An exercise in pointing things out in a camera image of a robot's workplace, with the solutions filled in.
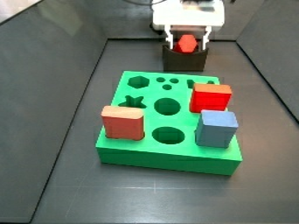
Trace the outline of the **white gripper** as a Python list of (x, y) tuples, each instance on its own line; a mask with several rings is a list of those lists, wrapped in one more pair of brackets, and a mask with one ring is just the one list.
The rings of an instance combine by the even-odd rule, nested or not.
[(155, 30), (164, 29), (166, 41), (174, 49), (172, 26), (206, 27), (200, 49), (207, 49), (211, 28), (218, 31), (224, 25), (224, 3), (222, 0), (152, 0)]

